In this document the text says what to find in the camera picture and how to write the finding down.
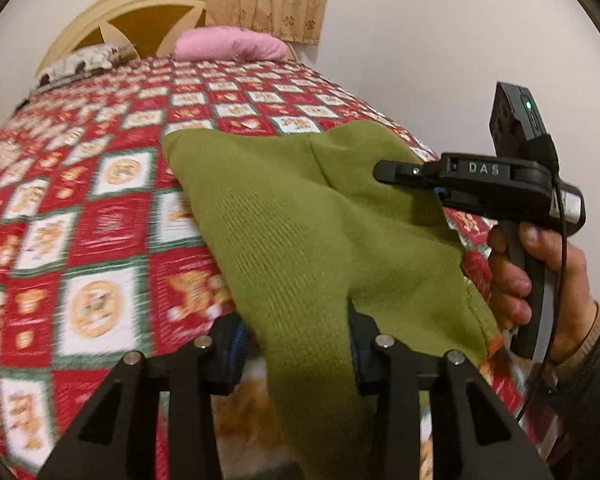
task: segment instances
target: wooden headboard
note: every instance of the wooden headboard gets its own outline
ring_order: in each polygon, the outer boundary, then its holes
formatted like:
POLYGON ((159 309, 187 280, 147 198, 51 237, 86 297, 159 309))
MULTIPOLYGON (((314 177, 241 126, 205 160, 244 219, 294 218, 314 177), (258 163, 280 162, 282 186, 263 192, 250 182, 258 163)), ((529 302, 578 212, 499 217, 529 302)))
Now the wooden headboard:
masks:
MULTIPOLYGON (((99 0, 62 31, 38 71, 74 50, 99 43, 130 43, 141 58, 166 56, 184 30, 205 25, 205 9, 206 0, 99 0)), ((288 47, 288 58, 298 60, 293 47, 288 47)))

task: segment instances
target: black cable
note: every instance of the black cable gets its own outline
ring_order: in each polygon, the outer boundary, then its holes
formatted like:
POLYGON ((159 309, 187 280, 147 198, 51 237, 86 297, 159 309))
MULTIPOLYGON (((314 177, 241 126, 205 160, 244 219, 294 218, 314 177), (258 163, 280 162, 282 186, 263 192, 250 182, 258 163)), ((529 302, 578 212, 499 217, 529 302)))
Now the black cable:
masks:
POLYGON ((554 193, 556 202, 558 203, 558 212, 560 213, 560 230, 562 235, 562 260, 560 263, 560 273, 558 274, 558 293, 556 294, 554 300, 554 324, 551 329, 551 337, 549 338, 549 346, 546 350, 546 354, 542 359, 542 364, 540 365, 540 369, 538 370, 538 374, 534 378, 531 388, 529 388, 529 393, 526 396, 525 403, 522 405, 516 420, 520 422, 522 417, 526 413, 526 409, 529 407, 529 404, 533 400, 534 396, 538 392, 538 388, 542 381, 542 377, 544 376, 544 372, 549 364, 549 355, 551 353, 551 348, 554 346, 555 340, 555 332, 558 327, 558 318, 560 316, 560 305, 562 304, 562 293, 564 291, 564 271, 567 267, 567 217, 564 213, 564 203, 562 201, 562 193, 560 192, 560 177, 557 174, 554 174, 553 178, 554 183, 554 193))

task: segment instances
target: jacket sleeve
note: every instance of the jacket sleeve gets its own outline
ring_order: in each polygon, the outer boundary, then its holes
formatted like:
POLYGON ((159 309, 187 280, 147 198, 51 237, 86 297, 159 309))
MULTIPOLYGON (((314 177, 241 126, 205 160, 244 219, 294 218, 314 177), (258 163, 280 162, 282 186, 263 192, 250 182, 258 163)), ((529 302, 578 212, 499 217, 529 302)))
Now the jacket sleeve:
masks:
POLYGON ((600 336, 577 374, 546 388, 560 416, 570 452, 554 471, 557 480, 600 480, 600 336))

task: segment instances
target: sleeve cuff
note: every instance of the sleeve cuff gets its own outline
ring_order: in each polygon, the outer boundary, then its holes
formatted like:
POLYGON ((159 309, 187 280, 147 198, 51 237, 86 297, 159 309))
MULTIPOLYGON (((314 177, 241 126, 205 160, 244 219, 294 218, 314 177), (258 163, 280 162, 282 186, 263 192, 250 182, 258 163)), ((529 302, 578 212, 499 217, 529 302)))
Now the sleeve cuff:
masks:
POLYGON ((600 304, 598 304, 598 312, 593 326, 584 340, 578 351, 569 357, 565 362, 554 367, 558 381, 568 381, 573 375, 580 370, 594 349, 598 339, 600 338, 600 304))

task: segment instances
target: green sweater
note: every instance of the green sweater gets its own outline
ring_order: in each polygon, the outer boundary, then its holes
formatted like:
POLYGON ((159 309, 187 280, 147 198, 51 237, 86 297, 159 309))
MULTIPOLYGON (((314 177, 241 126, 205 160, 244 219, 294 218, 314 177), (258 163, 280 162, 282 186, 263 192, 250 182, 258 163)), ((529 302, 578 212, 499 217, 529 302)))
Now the green sweater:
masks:
POLYGON ((417 158, 362 121, 283 137, 184 130, 162 145, 264 349, 276 415, 307 477, 364 478, 373 413, 356 391, 347 298, 429 354, 457 348, 477 364, 498 334, 434 193, 372 176, 380 158, 417 158))

